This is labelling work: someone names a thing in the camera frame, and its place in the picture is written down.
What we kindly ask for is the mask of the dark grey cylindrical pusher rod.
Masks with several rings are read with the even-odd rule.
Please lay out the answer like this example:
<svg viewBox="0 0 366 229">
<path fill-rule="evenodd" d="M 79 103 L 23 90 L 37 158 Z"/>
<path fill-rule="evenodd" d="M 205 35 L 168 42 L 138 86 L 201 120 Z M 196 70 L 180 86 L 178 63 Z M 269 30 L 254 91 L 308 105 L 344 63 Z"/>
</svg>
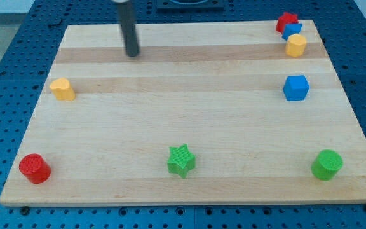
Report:
<svg viewBox="0 0 366 229">
<path fill-rule="evenodd" d="M 125 44 L 125 52 L 129 57 L 136 57 L 140 53 L 140 47 L 135 28 L 135 11 L 132 0 L 116 0 L 116 11 Z"/>
</svg>

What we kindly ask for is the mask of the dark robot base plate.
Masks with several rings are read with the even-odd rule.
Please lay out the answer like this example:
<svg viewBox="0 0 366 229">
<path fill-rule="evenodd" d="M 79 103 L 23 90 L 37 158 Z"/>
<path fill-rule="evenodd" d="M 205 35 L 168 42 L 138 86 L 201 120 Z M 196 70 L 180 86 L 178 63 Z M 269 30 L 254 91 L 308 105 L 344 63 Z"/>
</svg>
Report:
<svg viewBox="0 0 366 229">
<path fill-rule="evenodd" d="M 158 11 L 222 10 L 225 0 L 155 0 Z"/>
</svg>

